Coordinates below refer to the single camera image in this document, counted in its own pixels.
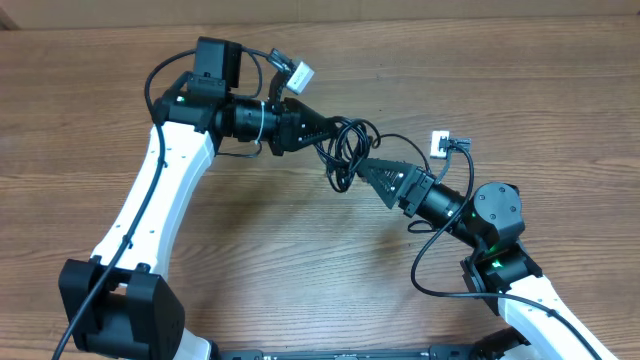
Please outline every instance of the cable connector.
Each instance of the cable connector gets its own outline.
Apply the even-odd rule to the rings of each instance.
[[[471,151],[471,139],[454,139],[449,136],[449,131],[433,131],[431,132],[431,153],[429,156],[434,159],[446,159],[449,151],[457,151],[455,146]]]
[[[301,59],[291,60],[278,49],[272,49],[267,61],[278,72],[286,75],[286,87],[296,95],[300,95],[315,74],[313,69]]]

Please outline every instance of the wooden surface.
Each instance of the wooden surface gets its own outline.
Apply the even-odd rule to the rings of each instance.
[[[20,29],[635,15],[640,0],[0,0]]]
[[[620,358],[640,359],[639,19],[0,33],[0,357],[50,355],[67,325],[58,273],[88,258],[142,162],[144,80],[207,35],[307,59],[317,75],[301,100],[326,115],[367,118],[425,150],[432,130],[473,138],[477,184],[520,187],[523,240],[564,301]],[[167,68],[154,97],[191,65]],[[242,76],[248,93],[250,61]],[[392,139],[373,155],[419,161]],[[446,182],[462,190],[463,159],[454,165]],[[220,157],[194,192],[169,283],[188,327],[223,349],[422,347],[505,327],[481,301],[412,288],[426,237],[409,222],[361,182],[334,193],[311,149]],[[445,236],[419,278],[465,290],[469,253]]]

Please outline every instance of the robotic arm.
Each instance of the robotic arm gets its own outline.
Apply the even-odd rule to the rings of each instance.
[[[230,92],[238,85],[243,51],[265,57],[278,70],[267,102]],[[354,171],[389,208],[398,204],[406,216],[418,215],[439,233],[447,231],[474,248],[461,262],[471,293],[434,292],[421,288],[414,278],[416,287],[435,296],[483,298],[512,329],[469,346],[349,354],[220,352],[215,343],[186,330],[184,308],[166,283],[169,261],[195,185],[213,163],[223,137],[265,141],[277,156],[309,145],[320,152],[318,143],[333,143],[341,136],[336,124],[342,119],[325,118],[296,99],[280,101],[285,88],[299,94],[313,71],[276,49],[267,55],[237,43],[200,38],[195,55],[194,71],[185,72],[153,104],[153,121],[161,130],[151,132],[147,156],[114,225],[88,262],[68,260],[60,274],[65,311],[70,322],[77,322],[70,331],[78,349],[135,359],[615,359],[562,303],[527,254],[519,240],[524,221],[515,186],[489,183],[465,197],[442,184],[444,173],[435,177],[428,168],[366,156]],[[129,249],[119,254],[157,171],[162,133],[164,171],[138,219],[135,237],[129,239]],[[370,141],[366,136],[362,140]],[[469,145],[446,132],[434,132],[431,155],[446,158],[448,165],[453,152],[468,155]],[[360,146],[355,150],[368,155],[368,148]],[[114,257],[117,263],[109,269]],[[100,287],[103,275],[106,281]],[[118,286],[127,287],[126,295],[113,293]],[[79,311],[95,288],[96,298]]]

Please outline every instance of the white connector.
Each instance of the white connector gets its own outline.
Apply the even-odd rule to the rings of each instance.
[[[287,89],[296,95],[300,95],[309,81],[311,81],[315,72],[309,65],[301,60],[295,60],[294,63],[296,65],[296,71],[287,82]]]
[[[449,140],[448,131],[432,131],[431,132],[431,152],[430,157],[434,159],[446,159],[447,151],[440,147],[440,140]]]

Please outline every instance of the table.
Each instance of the table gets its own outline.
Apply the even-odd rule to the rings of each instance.
[[[67,326],[59,271],[88,258],[145,154],[144,80],[200,35],[303,57],[317,75],[300,99],[325,115],[369,119],[423,149],[432,130],[473,138],[476,183],[520,187],[522,239],[563,300],[620,358],[640,359],[638,17],[0,33],[0,357],[55,347]],[[191,66],[168,67],[152,95]],[[239,92],[256,78],[244,59]],[[234,139],[223,149],[253,150]],[[419,162],[394,139],[372,156]],[[465,166],[456,156],[446,183],[462,191]],[[223,349],[423,347],[506,327],[482,301],[413,289],[427,238],[407,233],[410,221],[360,181],[334,193],[312,149],[219,157],[194,192],[169,284],[188,328]],[[468,254],[445,236],[419,278],[466,290]]]

